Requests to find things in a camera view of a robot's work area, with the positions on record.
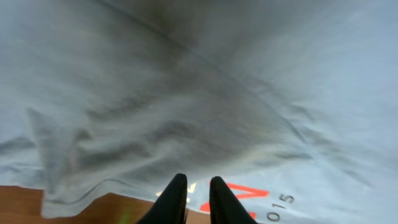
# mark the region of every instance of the brown wooden surface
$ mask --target brown wooden surface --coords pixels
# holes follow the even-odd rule
[[[44,219],[40,216],[41,190],[20,187],[0,187],[0,224],[118,224],[129,211],[135,223],[151,207],[150,202],[108,194],[95,200],[79,215],[70,218]],[[189,211],[188,224],[208,224],[208,215]]]

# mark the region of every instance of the light blue cloth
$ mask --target light blue cloth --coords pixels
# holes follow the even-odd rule
[[[64,217],[220,175],[261,223],[396,223],[397,7],[0,0],[0,184]]]

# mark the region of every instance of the gray fabric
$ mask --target gray fabric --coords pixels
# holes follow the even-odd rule
[[[0,0],[0,184],[63,217],[221,175],[259,222],[395,223],[397,6]]]

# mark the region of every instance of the digit 0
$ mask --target digit 0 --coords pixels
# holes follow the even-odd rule
[[[267,213],[267,218],[268,218],[269,221],[272,221],[272,222],[278,222],[280,220],[280,216],[278,215],[278,213],[275,213],[275,212]]]

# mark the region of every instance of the wooden table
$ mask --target wooden table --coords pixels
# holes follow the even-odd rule
[[[0,187],[0,224],[118,224],[126,210],[131,214],[131,223],[135,223],[152,205],[134,198],[107,194],[75,217],[44,219],[40,216],[42,196],[41,190]],[[189,211],[187,223],[209,224],[210,217]]]

